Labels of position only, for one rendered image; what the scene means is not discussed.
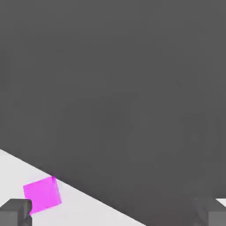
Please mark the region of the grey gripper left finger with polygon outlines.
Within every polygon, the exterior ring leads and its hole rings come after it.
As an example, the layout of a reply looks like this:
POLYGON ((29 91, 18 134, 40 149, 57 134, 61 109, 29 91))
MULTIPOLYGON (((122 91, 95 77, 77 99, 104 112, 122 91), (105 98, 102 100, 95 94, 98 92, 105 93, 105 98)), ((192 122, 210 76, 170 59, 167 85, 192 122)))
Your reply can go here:
POLYGON ((9 199, 0 207, 0 226, 32 226, 32 201, 9 199))

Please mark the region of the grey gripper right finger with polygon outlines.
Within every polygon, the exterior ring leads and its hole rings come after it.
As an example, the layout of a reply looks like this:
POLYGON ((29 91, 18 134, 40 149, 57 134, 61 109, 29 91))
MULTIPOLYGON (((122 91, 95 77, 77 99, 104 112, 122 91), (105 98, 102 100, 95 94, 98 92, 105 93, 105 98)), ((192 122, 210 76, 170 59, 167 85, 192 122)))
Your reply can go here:
POLYGON ((213 198, 192 200, 196 215, 192 226, 226 226, 226 207, 213 198))

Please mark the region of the small magenta cube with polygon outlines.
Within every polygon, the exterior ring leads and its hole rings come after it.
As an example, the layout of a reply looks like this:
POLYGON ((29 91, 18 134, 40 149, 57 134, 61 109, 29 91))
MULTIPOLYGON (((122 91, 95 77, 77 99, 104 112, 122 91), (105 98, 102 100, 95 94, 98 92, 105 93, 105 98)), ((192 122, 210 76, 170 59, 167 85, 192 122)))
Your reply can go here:
POLYGON ((55 177, 47 177, 24 185, 23 191, 25 198, 32 201, 31 215, 62 203, 55 177))

